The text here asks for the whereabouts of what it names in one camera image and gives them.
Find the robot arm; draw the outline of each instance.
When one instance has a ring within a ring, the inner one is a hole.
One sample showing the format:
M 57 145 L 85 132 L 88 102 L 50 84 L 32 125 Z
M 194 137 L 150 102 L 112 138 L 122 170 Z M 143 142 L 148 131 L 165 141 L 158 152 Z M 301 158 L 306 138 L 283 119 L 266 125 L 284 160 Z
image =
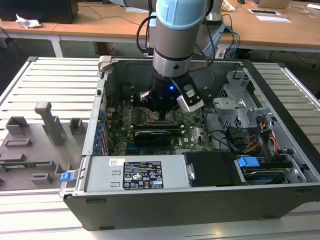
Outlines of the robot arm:
M 150 90 L 140 94 L 140 101 L 150 110 L 166 112 L 179 107 L 193 112 L 204 102 L 188 74 L 197 35 L 208 6 L 218 11 L 223 0 L 111 0 L 126 7 L 156 9 L 155 42 Z

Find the computer case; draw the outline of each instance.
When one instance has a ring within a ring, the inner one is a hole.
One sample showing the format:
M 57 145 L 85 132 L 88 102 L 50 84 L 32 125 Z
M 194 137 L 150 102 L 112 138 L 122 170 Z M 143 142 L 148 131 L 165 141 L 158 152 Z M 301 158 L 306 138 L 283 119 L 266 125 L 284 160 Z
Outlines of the computer case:
M 0 18 L 15 21 L 16 14 L 24 19 L 70 24 L 78 14 L 77 0 L 1 0 Z

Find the power supply label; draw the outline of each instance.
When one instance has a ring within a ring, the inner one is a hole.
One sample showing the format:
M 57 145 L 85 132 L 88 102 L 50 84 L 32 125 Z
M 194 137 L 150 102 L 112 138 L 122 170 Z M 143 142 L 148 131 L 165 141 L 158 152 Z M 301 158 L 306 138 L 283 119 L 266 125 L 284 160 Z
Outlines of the power supply label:
M 161 161 L 131 161 L 123 164 L 125 190 L 163 189 Z

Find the crumpled paper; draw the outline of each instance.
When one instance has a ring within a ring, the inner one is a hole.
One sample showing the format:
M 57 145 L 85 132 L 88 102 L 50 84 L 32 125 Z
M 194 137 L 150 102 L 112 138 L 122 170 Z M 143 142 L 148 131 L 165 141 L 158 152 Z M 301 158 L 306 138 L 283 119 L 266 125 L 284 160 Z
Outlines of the crumpled paper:
M 236 11 L 235 7 L 232 6 L 232 5 L 228 2 L 228 0 L 223 0 L 221 10 L 228 11 L 228 12 L 235 12 L 235 11 Z
M 20 27 L 23 27 L 25 29 L 28 28 L 36 28 L 36 27 L 41 27 L 42 25 L 39 23 L 38 20 L 28 20 L 28 19 L 24 19 L 23 17 L 20 17 L 18 14 L 16 14 L 16 23 L 18 23 L 20 25 Z

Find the laptop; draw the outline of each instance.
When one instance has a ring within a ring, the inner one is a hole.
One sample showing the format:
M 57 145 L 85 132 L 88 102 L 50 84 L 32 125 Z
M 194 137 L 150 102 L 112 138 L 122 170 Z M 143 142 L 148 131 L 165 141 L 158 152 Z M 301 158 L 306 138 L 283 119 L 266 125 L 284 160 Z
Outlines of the laptop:
M 286 9 L 292 0 L 251 0 L 259 8 Z

